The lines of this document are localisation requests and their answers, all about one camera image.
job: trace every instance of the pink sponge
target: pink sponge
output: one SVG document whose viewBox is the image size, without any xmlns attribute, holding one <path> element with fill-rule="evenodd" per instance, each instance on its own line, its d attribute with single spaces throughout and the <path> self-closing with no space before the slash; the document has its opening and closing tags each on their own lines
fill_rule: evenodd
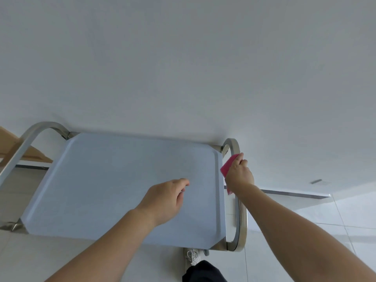
<svg viewBox="0 0 376 282">
<path fill-rule="evenodd" d="M 239 155 L 240 153 L 238 154 L 234 154 L 232 155 L 227 161 L 226 163 L 221 167 L 221 173 L 223 175 L 223 177 L 226 177 L 227 175 L 227 172 L 229 171 L 230 167 L 231 167 L 231 164 L 233 163 L 233 161 L 235 160 L 235 158 L 237 158 L 237 156 Z M 227 188 L 227 194 L 231 195 L 232 192 Z"/>
</svg>

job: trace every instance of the shoe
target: shoe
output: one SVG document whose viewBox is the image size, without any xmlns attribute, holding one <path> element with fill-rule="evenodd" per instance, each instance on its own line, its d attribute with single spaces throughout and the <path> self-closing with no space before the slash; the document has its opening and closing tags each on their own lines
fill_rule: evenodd
<svg viewBox="0 0 376 282">
<path fill-rule="evenodd" d="M 190 266 L 194 266 L 201 261 L 204 251 L 202 249 L 184 248 L 183 254 L 185 257 L 185 268 L 188 269 Z"/>
</svg>

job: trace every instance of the person's left hand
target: person's left hand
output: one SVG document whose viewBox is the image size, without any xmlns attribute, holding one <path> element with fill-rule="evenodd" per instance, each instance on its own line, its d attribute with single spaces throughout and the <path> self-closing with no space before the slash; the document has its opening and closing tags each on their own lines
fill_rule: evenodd
<svg viewBox="0 0 376 282">
<path fill-rule="evenodd" d="M 145 212 L 152 219 L 154 227 L 164 224 L 180 211 L 183 192 L 188 185 L 189 180 L 181 178 L 151 186 L 135 209 Z"/>
</svg>

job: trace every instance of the black pants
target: black pants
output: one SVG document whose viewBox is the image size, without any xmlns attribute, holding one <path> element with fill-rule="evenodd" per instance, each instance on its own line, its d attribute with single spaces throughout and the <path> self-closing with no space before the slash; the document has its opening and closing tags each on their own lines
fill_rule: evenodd
<svg viewBox="0 0 376 282">
<path fill-rule="evenodd" d="M 221 272 L 206 260 L 188 268 L 183 282 L 227 282 Z"/>
</svg>

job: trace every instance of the light blue tray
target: light blue tray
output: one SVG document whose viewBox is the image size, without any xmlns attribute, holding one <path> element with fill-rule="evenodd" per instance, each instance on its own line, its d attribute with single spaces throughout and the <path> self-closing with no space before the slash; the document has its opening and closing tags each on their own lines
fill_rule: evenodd
<svg viewBox="0 0 376 282">
<path fill-rule="evenodd" d="M 81 133 L 40 183 L 21 219 L 27 231 L 96 240 L 154 184 L 186 177 L 180 213 L 146 244 L 209 249 L 226 236 L 221 154 L 205 144 Z"/>
</svg>

